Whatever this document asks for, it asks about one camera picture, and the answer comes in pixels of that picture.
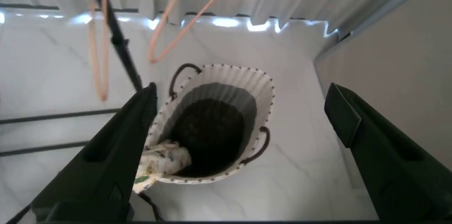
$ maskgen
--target laundry basket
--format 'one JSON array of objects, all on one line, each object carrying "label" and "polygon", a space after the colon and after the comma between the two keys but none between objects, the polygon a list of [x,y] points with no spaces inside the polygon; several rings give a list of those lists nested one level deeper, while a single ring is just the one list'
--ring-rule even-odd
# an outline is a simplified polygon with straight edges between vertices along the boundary
[{"label": "laundry basket", "polygon": [[[177,76],[185,68],[194,69],[196,75],[174,90]],[[259,157],[270,142],[265,125],[273,107],[273,92],[272,78],[259,69],[224,64],[202,69],[193,64],[180,66],[172,78],[169,98],[149,128],[145,149],[167,139],[178,141],[188,149],[192,164],[158,180],[210,183],[233,175]],[[265,141],[259,143],[262,134]]]}]

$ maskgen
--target white basket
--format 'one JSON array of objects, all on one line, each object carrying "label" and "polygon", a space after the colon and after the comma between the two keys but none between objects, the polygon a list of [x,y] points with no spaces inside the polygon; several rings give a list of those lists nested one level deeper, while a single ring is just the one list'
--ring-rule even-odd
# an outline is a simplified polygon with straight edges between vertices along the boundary
[{"label": "white basket", "polygon": [[[173,91],[177,76],[187,67],[195,69],[197,74],[188,77],[176,91]],[[177,70],[172,79],[169,96],[149,128],[145,146],[151,147],[158,144],[174,126],[178,116],[186,106],[206,98],[234,105],[244,115],[244,140],[247,140],[247,144],[243,145],[242,154],[234,163],[216,175],[196,178],[164,175],[158,177],[159,181],[177,184],[215,182],[235,174],[247,163],[259,157],[267,148],[270,141],[270,132],[265,125],[270,117],[275,95],[273,80],[266,72],[224,64],[204,65],[202,69],[193,64],[184,64]],[[247,117],[252,122],[246,124]],[[260,135],[263,132],[266,133],[266,141],[261,149],[256,152]]]}]

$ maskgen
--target black rod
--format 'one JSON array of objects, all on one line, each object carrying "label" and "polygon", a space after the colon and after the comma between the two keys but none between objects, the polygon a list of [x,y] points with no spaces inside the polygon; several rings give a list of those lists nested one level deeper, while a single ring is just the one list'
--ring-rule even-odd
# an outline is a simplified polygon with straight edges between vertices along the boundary
[{"label": "black rod", "polygon": [[20,150],[0,152],[0,158],[6,157],[6,156],[12,156],[12,155],[26,154],[26,153],[38,153],[38,152],[42,152],[42,151],[51,151],[51,150],[60,150],[60,149],[66,149],[66,148],[81,147],[81,146],[85,146],[88,142],[89,141],[82,141],[82,142],[75,142],[75,143],[62,143],[62,144],[51,145],[51,146],[40,146],[40,147],[34,147],[34,148],[26,148],[26,149],[20,149]]},{"label": "black rod", "polygon": [[36,122],[36,121],[42,121],[42,120],[47,120],[47,119],[83,117],[83,116],[97,115],[97,114],[113,114],[113,113],[117,113],[119,110],[121,110],[121,108],[114,108],[114,109],[108,109],[108,110],[73,112],[73,113],[66,113],[66,114],[48,114],[48,115],[41,115],[41,116],[36,116],[36,117],[4,119],[4,120],[0,120],[0,125],[14,124],[14,123],[19,123],[19,122]]},{"label": "black rod", "polygon": [[[102,8],[102,0],[97,0],[99,7]],[[127,44],[129,40],[125,40],[122,35],[121,28],[119,27],[118,21],[114,16],[114,12],[112,9],[112,5],[110,0],[107,0],[107,23],[110,28],[110,32],[112,33],[112,44],[121,59],[122,65],[127,71],[130,80],[133,83],[136,91],[143,89],[141,85],[141,79],[136,71],[135,65],[133,65],[132,58],[130,56],[129,48]]]}]

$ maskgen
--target basket handle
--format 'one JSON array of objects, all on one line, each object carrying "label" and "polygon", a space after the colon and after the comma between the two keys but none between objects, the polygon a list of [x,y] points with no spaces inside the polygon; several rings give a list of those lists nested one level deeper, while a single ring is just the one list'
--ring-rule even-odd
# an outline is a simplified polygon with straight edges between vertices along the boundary
[{"label": "basket handle", "polygon": [[169,96],[171,96],[171,99],[174,100],[177,97],[176,92],[174,91],[174,84],[176,83],[177,76],[185,69],[185,68],[193,68],[196,70],[197,73],[202,72],[202,70],[197,67],[195,64],[182,64],[177,70],[176,73],[174,73],[174,76],[171,79],[171,84],[169,85]]},{"label": "basket handle", "polygon": [[267,135],[267,136],[266,136],[266,141],[265,141],[265,143],[263,143],[263,146],[262,146],[262,148],[259,150],[259,152],[257,152],[256,154],[254,154],[253,156],[251,156],[251,157],[249,157],[249,158],[247,158],[247,159],[242,160],[242,163],[245,164],[245,165],[248,164],[248,163],[250,163],[251,161],[253,161],[253,160],[259,158],[259,157],[262,155],[262,153],[263,153],[264,151],[266,151],[266,149],[267,149],[267,147],[268,147],[268,144],[270,144],[270,129],[268,129],[266,126],[262,126],[261,129],[260,129],[260,131],[266,133],[266,135]]}]

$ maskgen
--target marble tile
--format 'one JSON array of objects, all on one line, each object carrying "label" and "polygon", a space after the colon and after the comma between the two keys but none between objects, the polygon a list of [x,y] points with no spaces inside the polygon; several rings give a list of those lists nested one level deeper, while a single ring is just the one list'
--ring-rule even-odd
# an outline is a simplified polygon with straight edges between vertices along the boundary
[{"label": "marble tile", "polygon": [[[22,18],[14,13],[17,11],[7,13],[6,22],[0,25],[0,119],[121,107],[133,95],[125,70],[110,47],[109,98],[106,102],[97,100],[85,24],[53,15],[43,20],[38,12],[22,12]],[[259,68],[275,83],[275,107],[269,126],[272,139],[267,151],[237,174],[213,184],[157,183],[146,193],[161,208],[164,218],[376,218],[369,196],[356,194],[350,186],[337,138],[323,112],[323,95],[312,59],[336,41],[335,35],[325,35],[324,23],[291,20],[280,30],[275,26],[277,20],[271,19],[267,29],[257,31],[247,25],[246,18],[233,19],[235,27],[220,27],[215,21],[219,18],[206,16],[161,62],[149,64],[148,42],[154,31],[136,15],[121,16],[129,18],[121,22],[121,27],[130,39],[129,49],[143,85],[156,82],[159,105],[167,98],[173,73],[187,62]],[[166,25],[155,55],[180,31],[181,26]],[[189,73],[181,73],[177,83]],[[11,150],[86,140],[110,117],[0,126],[0,147]],[[2,209],[7,209],[5,215],[32,200],[77,151],[0,158],[4,174],[0,189],[11,197],[11,204],[0,201],[5,206]],[[23,173],[26,179],[16,182]]]}]

